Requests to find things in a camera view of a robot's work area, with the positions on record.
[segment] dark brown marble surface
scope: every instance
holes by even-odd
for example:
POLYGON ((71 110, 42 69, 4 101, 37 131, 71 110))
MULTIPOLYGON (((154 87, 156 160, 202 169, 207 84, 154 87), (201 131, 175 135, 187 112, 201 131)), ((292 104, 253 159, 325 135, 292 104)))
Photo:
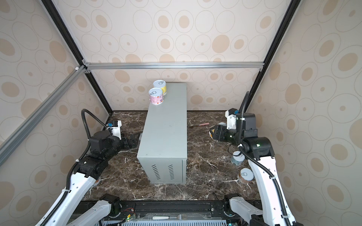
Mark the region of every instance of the dark brown marble surface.
MULTIPOLYGON (((207 126, 188 128, 188 161, 186 184, 151 184, 137 160, 138 148, 120 152, 109 161, 100 183, 88 191, 83 200, 98 200, 105 193, 121 200, 214 200, 230 193, 240 193, 246 200, 260 199, 253 179, 249 184, 237 181, 238 171, 250 168, 245 160, 241 166, 230 162, 228 143, 209 136, 208 128, 226 122, 224 112, 188 112, 189 124, 209 122, 207 126)), ((125 135, 143 129, 147 112, 115 112, 111 120, 121 120, 125 135)))

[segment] fork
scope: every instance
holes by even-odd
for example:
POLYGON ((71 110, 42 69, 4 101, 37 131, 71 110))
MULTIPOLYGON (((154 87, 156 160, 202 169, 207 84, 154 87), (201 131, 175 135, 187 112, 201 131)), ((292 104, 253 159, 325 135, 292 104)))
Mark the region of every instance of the fork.
POLYGON ((168 217, 168 216, 154 216, 152 220, 167 220, 167 219, 179 219, 179 220, 187 220, 187 215, 179 214, 177 217, 168 217))

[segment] black frame rail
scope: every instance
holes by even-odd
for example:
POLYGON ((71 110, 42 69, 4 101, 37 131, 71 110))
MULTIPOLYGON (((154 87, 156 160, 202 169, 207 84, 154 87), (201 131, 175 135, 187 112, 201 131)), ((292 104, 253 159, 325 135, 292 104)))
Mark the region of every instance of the black frame rail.
MULTIPOLYGON (((258 209, 262 209, 261 200, 246 200, 258 209)), ((97 201, 81 201, 71 219, 76 219, 92 208, 97 201)), ((132 208, 137 218, 145 217, 148 214, 200 214, 209 218, 217 217, 227 220, 228 223, 240 221, 240 216, 235 214, 232 217, 224 213, 224 200, 173 200, 173 201, 121 201, 121 210, 132 208)), ((121 212, 116 218, 105 217, 106 221, 121 221, 127 217, 130 212, 121 212)))
MULTIPOLYGON (((84 65, 85 68, 87 69, 87 66, 83 62, 84 58, 83 58, 82 54, 80 53, 77 45, 75 44, 74 39, 70 35, 65 23, 63 22, 60 14, 58 13, 55 5, 53 4, 53 1, 51 1, 51 0, 42 0, 42 2, 44 4, 44 7, 46 8, 46 10, 48 11, 50 17, 54 21, 54 24, 56 25, 59 32, 63 36, 63 39, 67 43, 69 49, 72 51, 72 53, 73 53, 75 59, 77 60, 77 62, 80 65, 84 65)), ((104 105, 105 109, 107 110, 108 114, 112 114, 113 110, 112 110, 111 106, 109 105, 106 97, 104 96, 101 88, 99 87, 97 81, 95 80, 94 76, 90 72, 90 70, 87 70, 87 73, 85 75, 86 75, 89 83, 92 85, 94 91, 98 95, 99 99, 101 100, 102 104, 104 105)))
POLYGON ((282 22, 280 23, 279 29, 273 39, 273 42, 271 43, 271 46, 269 48, 268 53, 266 54, 265 60, 264 60, 264 66, 263 69, 258 73, 258 75, 256 76, 255 82, 253 84, 253 86, 250 89, 250 94, 249 94, 249 98, 247 101, 247 105, 246 105, 246 109, 249 107, 259 85, 261 80, 263 79, 269 64, 272 62, 272 59, 274 57, 275 52, 278 49, 278 46, 280 44, 280 42, 282 41, 285 32, 288 29, 288 26, 291 22, 291 20, 294 17, 295 11, 297 10, 299 3, 301 2, 301 0, 292 0, 288 6, 287 11, 285 12, 285 15, 283 17, 282 22))

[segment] white knife handle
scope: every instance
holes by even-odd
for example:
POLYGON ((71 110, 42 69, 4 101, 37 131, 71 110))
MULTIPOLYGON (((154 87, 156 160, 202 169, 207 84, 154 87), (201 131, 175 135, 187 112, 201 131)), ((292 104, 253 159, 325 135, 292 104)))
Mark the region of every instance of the white knife handle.
POLYGON ((170 219, 170 217, 166 217, 166 216, 154 216, 154 217, 152 217, 152 220, 166 220, 166 219, 170 219))

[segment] metal grille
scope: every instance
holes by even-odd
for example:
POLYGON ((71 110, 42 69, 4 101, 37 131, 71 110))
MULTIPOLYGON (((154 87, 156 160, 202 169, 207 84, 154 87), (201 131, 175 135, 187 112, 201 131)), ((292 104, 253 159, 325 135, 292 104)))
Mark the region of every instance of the metal grille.
MULTIPOLYGON (((105 221, 104 226, 117 223, 119 221, 105 221)), ((162 221, 130 221, 122 226, 226 226, 226 220, 162 220, 162 221)))
POLYGON ((157 169, 157 166, 153 165, 152 169, 153 169, 153 172, 155 173, 155 176, 156 176, 157 180, 161 179, 160 174, 159 174, 158 169, 157 169))
POLYGON ((171 180, 173 180, 175 178, 175 175, 173 174, 173 165, 168 166, 168 171, 170 173, 171 180))

